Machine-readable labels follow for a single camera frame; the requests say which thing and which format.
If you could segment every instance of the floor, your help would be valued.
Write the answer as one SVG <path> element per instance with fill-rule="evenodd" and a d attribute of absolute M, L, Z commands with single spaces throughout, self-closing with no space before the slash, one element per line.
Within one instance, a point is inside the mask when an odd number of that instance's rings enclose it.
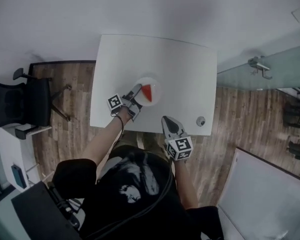
<path fill-rule="evenodd" d="M 52 129 L 33 136 L 34 152 L 41 171 L 48 174 L 58 162 L 80 158 L 85 146 L 98 133 L 89 125 L 94 63 L 36 65 L 33 75 L 52 77 L 51 91 L 66 84 L 54 104 L 71 116 L 66 122 L 52 112 Z M 192 136 L 194 151 L 187 167 L 201 206 L 215 205 L 226 182 L 234 150 L 240 147 L 296 175 L 300 161 L 286 151 L 288 138 L 297 141 L 300 130 L 282 123 L 285 102 L 296 99 L 277 90 L 240 91 L 216 89 L 211 136 Z M 158 142 L 164 136 L 158 134 Z"/>

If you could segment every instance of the chair armrest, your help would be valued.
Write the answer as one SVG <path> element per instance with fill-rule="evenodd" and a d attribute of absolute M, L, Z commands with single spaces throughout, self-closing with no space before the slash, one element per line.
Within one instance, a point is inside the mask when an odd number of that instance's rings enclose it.
<path fill-rule="evenodd" d="M 13 80 L 16 80 L 18 78 L 26 78 L 26 79 L 37 79 L 36 77 L 25 74 L 24 69 L 22 67 L 18 68 L 14 73 L 13 73 Z"/>
<path fill-rule="evenodd" d="M 25 140 L 27 138 L 27 134 L 31 133 L 33 130 L 38 129 L 39 126 L 34 126 L 26 130 L 14 129 L 15 136 L 20 140 Z"/>

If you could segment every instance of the glass door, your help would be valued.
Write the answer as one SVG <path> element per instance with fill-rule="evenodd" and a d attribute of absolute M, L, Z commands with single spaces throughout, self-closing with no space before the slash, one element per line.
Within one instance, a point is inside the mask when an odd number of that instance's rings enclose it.
<path fill-rule="evenodd" d="M 300 46 L 220 72 L 217 86 L 240 90 L 300 87 Z"/>

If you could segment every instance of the person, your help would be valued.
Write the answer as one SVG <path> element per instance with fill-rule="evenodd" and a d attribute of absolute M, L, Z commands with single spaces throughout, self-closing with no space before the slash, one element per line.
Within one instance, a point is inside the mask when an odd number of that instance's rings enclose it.
<path fill-rule="evenodd" d="M 174 161 L 174 180 L 154 205 L 172 173 L 154 139 L 145 141 L 143 150 L 138 148 L 135 133 L 126 133 L 96 179 L 97 166 L 121 132 L 122 123 L 130 119 L 123 106 L 87 145 L 82 159 L 62 161 L 56 168 L 52 182 L 60 195 L 84 198 L 78 216 L 81 239 L 223 239 L 218 210 L 199 208 L 184 160 Z"/>

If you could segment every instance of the office chair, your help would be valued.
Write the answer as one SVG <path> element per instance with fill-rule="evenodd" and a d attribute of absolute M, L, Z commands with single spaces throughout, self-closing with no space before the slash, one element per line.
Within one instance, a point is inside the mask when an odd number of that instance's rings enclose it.
<path fill-rule="evenodd" d="M 71 90 L 70 85 L 64 86 L 60 91 L 50 94 L 49 81 L 51 78 L 37 79 L 24 74 L 24 69 L 19 68 L 13 74 L 13 80 L 18 78 L 28 79 L 27 83 L 6 85 L 0 83 L 0 127 L 9 124 L 30 124 L 33 127 L 27 130 L 15 129 L 15 135 L 25 140 L 27 134 L 38 127 L 50 125 L 51 109 L 68 122 L 68 115 L 59 111 L 52 101 L 66 89 Z"/>
<path fill-rule="evenodd" d="M 300 129 L 300 105 L 291 105 L 286 102 L 283 108 L 283 126 Z"/>

